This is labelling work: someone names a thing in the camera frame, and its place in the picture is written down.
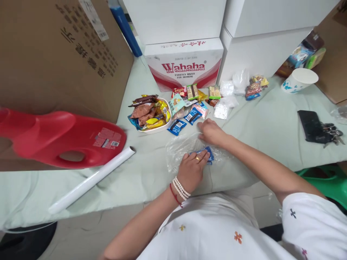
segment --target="hand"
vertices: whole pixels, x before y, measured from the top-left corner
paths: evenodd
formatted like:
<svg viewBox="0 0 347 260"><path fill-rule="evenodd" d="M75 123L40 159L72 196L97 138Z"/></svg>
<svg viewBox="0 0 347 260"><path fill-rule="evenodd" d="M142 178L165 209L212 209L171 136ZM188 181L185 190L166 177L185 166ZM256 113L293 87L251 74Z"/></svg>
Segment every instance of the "hand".
<svg viewBox="0 0 347 260"><path fill-rule="evenodd" d="M191 155L186 153L183 156L178 170L177 179L186 192L192 193L202 181L202 170L204 169L209 157L210 153L206 150L203 150L199 154L196 154L196 152ZM178 195L177 198L181 199L180 201L183 201L180 195Z"/></svg>
<svg viewBox="0 0 347 260"><path fill-rule="evenodd" d="M209 144L221 146L228 136L215 121L209 118L203 123L199 122L198 127L202 132L199 138Z"/></svg>

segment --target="red detergent bottle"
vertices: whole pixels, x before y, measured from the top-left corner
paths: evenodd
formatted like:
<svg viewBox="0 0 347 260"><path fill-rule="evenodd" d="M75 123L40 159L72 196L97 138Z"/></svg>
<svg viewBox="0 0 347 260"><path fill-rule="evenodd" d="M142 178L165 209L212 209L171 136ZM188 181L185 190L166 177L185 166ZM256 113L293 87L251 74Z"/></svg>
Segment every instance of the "red detergent bottle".
<svg viewBox="0 0 347 260"><path fill-rule="evenodd" d="M64 111L36 116L7 108L0 109L0 136L11 140L22 158L69 169L104 165L122 151L127 139L120 127L97 118ZM69 151L84 158L60 157Z"/></svg>

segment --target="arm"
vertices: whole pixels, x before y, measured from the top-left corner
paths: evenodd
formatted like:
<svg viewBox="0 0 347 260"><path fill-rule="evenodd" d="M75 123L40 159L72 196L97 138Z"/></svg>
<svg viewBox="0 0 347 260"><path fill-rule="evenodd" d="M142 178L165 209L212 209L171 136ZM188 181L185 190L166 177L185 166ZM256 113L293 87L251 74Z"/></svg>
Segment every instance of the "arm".
<svg viewBox="0 0 347 260"><path fill-rule="evenodd" d="M227 150L239 159L275 193L281 204L286 196L297 192L315 194L325 198L314 186L296 173L270 156L226 134L211 119L198 123L198 126L202 132L200 135L202 140Z"/></svg>
<svg viewBox="0 0 347 260"><path fill-rule="evenodd" d="M202 170L210 154L185 154L179 167L178 180L188 193L192 193L202 181ZM181 203L183 199L172 186ZM146 206L120 231L107 246L101 259L136 259L151 241L164 220L177 208L177 201L170 188Z"/></svg>

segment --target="rolled white paper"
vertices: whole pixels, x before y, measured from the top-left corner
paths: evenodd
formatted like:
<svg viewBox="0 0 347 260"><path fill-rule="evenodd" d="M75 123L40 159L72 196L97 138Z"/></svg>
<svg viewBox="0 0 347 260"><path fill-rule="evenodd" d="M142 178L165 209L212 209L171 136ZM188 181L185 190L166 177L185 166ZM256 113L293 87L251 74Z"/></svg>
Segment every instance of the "rolled white paper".
<svg viewBox="0 0 347 260"><path fill-rule="evenodd" d="M128 160L135 153L135 149L131 146L125 148L120 154L111 159L108 163L102 166L96 173L88 177L85 181L77 185L72 191L67 193L64 197L54 203L48 209L50 214L57 214L62 210L69 207L72 203L77 201L83 194L93 188L99 181L110 174L123 162Z"/></svg>

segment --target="black phone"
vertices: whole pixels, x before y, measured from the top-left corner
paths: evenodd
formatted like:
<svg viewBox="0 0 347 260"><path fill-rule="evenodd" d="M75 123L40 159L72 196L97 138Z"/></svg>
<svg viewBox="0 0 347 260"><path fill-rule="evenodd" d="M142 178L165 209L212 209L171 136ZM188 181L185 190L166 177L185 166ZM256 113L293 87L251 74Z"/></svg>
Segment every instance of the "black phone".
<svg viewBox="0 0 347 260"><path fill-rule="evenodd" d="M305 140L314 143L326 143L323 126L314 111L299 110L298 115L305 133Z"/></svg>

